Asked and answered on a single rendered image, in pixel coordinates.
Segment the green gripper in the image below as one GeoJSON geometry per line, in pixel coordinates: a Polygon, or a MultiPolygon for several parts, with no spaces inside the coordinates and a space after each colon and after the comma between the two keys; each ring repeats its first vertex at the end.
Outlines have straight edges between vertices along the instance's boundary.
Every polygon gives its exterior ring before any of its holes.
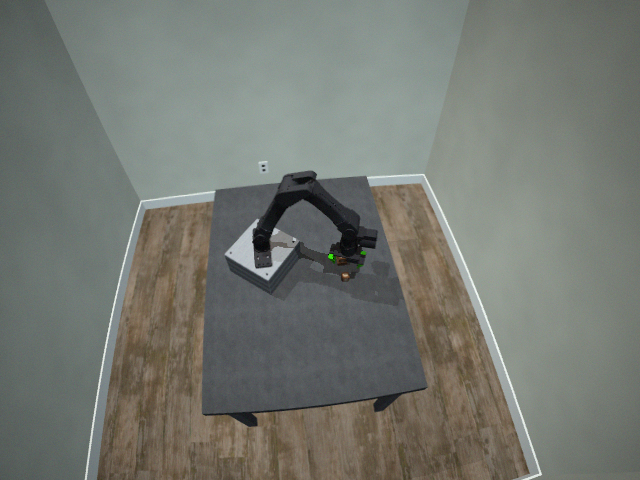
{"type": "Polygon", "coordinates": [[[352,248],[346,248],[342,245],[342,243],[341,243],[341,249],[340,249],[340,242],[337,242],[336,244],[331,245],[328,259],[335,264],[336,256],[346,258],[346,262],[358,264],[357,268],[359,268],[364,265],[366,252],[362,251],[362,247],[359,247],[359,246],[356,252],[355,250],[356,250],[356,245],[352,248]],[[333,258],[334,258],[334,261],[333,261],[333,258]]]}

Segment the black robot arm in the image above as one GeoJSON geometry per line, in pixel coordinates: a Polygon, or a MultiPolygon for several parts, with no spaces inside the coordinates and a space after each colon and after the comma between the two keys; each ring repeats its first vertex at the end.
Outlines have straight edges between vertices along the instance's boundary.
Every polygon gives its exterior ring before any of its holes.
{"type": "Polygon", "coordinates": [[[358,244],[359,247],[375,249],[378,231],[359,226],[360,216],[333,198],[316,180],[316,176],[314,171],[284,175],[266,213],[261,216],[257,227],[252,230],[255,268],[272,266],[270,238],[273,230],[285,210],[302,199],[324,213],[342,233],[340,249],[341,243],[346,248],[352,248],[356,245],[355,252],[358,244]],[[258,257],[259,259],[257,259],[258,257]]]}

